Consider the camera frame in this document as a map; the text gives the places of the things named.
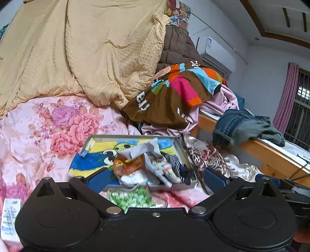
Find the striped pastel sock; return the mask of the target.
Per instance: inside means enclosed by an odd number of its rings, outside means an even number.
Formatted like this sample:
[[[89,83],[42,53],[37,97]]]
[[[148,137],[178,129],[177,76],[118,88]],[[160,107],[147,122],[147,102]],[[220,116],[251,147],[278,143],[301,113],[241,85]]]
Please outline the striped pastel sock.
[[[153,173],[163,184],[171,188],[174,184],[180,184],[181,179],[175,174],[171,164],[165,157],[154,155],[151,152],[143,154],[147,170]]]

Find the grey sock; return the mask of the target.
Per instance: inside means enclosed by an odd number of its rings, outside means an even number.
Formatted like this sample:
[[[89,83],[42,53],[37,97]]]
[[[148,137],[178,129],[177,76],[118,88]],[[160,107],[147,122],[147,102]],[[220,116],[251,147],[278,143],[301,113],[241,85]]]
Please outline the grey sock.
[[[133,160],[141,155],[144,155],[145,153],[151,153],[157,158],[162,157],[160,153],[159,145],[158,145],[158,138],[153,138],[152,140],[148,142],[143,142],[132,148],[125,149],[119,152],[119,155],[127,159]]]

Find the grey cardboard box tray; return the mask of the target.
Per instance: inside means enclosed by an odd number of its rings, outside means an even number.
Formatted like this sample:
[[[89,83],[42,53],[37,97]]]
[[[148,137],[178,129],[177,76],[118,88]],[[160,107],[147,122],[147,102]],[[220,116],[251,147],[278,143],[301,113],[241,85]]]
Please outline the grey cardboard box tray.
[[[143,140],[144,142],[148,142],[153,138],[158,138],[159,149],[162,152],[165,152],[170,155],[176,155],[182,164],[185,164],[191,172],[191,184],[186,185],[184,183],[173,185],[171,188],[168,188],[163,183],[159,185],[150,185],[151,192],[171,192],[171,191],[179,191],[179,190],[187,190],[195,187],[197,183],[196,175],[193,171],[193,166],[189,161],[189,158],[185,152],[185,149],[182,147],[181,142],[175,136],[157,136],[157,135],[91,135],[87,138],[83,148],[81,149],[80,154],[83,150],[87,149],[91,145],[91,139],[94,139],[96,142],[112,142],[119,140]],[[110,172],[110,183],[103,189],[103,191],[107,191],[110,188],[133,188],[132,186],[125,186],[120,184],[118,178],[114,174],[114,172]]]

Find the colourful cartoon towel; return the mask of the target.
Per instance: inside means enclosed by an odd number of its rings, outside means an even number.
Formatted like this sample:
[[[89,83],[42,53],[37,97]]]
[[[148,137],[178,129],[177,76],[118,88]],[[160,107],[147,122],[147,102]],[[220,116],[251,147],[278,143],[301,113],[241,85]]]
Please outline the colourful cartoon towel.
[[[143,143],[143,140],[119,140],[112,142],[96,142],[91,139],[91,145],[82,153],[74,156],[68,175],[87,177],[105,167],[111,172],[112,165],[118,153]]]

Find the bag of green paper stars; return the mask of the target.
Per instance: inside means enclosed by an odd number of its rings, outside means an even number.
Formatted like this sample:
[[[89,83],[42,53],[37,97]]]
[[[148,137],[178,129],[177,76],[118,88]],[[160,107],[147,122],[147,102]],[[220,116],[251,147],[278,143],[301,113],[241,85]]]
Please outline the bag of green paper stars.
[[[111,188],[107,199],[127,213],[129,208],[166,208],[168,203],[153,195],[147,186],[136,186],[131,189]]]

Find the white printed cloth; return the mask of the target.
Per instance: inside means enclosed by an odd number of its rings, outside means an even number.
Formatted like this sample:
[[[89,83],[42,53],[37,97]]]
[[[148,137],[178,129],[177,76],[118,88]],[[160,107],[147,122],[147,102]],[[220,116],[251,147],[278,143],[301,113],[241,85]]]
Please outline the white printed cloth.
[[[146,169],[138,169],[129,175],[117,176],[120,184],[136,186],[140,184],[159,185],[160,181],[153,173]]]

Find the blue denim jeans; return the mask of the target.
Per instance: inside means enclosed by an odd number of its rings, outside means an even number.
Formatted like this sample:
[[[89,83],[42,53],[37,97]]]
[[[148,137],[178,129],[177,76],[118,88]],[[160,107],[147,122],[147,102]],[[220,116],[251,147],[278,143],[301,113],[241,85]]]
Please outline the blue denim jeans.
[[[228,109],[217,120],[212,143],[221,147],[241,145],[249,139],[260,138],[284,147],[285,139],[269,117],[255,116],[247,109]]]

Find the pink floral quilt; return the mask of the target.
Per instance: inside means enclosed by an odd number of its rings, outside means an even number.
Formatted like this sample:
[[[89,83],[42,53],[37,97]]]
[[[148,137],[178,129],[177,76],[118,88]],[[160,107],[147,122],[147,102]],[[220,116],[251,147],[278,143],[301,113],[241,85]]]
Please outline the pink floral quilt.
[[[92,134],[137,135],[114,107],[77,96],[35,98],[1,119],[1,199],[26,201],[44,177],[69,180],[76,153]]]

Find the pink window curtain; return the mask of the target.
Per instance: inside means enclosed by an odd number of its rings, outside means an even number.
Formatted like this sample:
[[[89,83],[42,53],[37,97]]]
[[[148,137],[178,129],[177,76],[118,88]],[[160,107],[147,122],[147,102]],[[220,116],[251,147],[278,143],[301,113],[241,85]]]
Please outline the pink window curtain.
[[[276,111],[273,124],[282,134],[284,134],[292,114],[293,105],[298,86],[299,65],[290,62],[288,64],[285,85],[283,88],[281,100]]]

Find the pink lilac garment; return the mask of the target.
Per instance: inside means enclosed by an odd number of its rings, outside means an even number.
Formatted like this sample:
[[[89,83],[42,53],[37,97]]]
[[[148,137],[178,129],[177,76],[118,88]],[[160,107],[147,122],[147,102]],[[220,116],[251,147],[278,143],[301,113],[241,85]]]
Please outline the pink lilac garment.
[[[185,117],[187,126],[183,130],[175,130],[166,127],[156,127],[153,125],[143,124],[141,132],[143,135],[170,135],[180,136],[183,133],[189,134],[197,125],[199,112],[207,112],[216,116],[222,116],[228,109],[239,109],[238,99],[233,91],[223,85],[220,92],[214,95],[210,101],[198,105],[190,110]]]

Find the brown colourful patterned cloth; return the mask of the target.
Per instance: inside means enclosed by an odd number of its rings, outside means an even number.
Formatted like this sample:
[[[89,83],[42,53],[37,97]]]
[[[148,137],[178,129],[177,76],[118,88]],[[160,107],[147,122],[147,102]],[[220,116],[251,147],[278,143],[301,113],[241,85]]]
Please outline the brown colourful patterned cloth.
[[[159,71],[122,112],[134,123],[183,130],[191,109],[210,101],[222,85],[227,85],[226,80],[201,61],[171,65]]]

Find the white air conditioner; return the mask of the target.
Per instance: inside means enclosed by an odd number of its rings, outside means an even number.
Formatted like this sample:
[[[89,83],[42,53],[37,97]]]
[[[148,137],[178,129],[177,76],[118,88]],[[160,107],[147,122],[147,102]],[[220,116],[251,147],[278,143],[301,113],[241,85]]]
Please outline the white air conditioner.
[[[199,37],[196,49],[203,60],[208,61],[228,75],[235,72],[236,60],[223,46],[211,37]]]

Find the beige dotted blanket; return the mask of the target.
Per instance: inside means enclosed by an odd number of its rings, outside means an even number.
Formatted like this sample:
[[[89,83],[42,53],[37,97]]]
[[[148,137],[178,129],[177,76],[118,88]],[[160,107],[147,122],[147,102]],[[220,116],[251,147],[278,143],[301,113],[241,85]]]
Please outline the beige dotted blanket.
[[[151,82],[165,1],[26,1],[1,42],[1,116],[35,97],[124,107]]]

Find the wooden bed rail right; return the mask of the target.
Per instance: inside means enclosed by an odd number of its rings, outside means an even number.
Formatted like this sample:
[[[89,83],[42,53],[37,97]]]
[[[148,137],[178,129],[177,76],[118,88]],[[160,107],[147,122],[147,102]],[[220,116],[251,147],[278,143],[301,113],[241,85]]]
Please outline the wooden bed rail right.
[[[249,139],[240,145],[225,147],[226,150],[241,150],[260,160],[259,170],[265,175],[309,186],[309,160],[298,153],[293,155],[269,141]]]

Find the cartoon wall poster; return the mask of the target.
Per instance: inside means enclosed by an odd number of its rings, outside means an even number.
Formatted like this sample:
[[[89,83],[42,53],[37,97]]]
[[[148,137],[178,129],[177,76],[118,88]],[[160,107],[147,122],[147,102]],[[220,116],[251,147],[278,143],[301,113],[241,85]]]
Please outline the cartoon wall poster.
[[[167,0],[164,14],[171,19],[174,25],[184,29],[188,28],[191,8],[181,1]]]

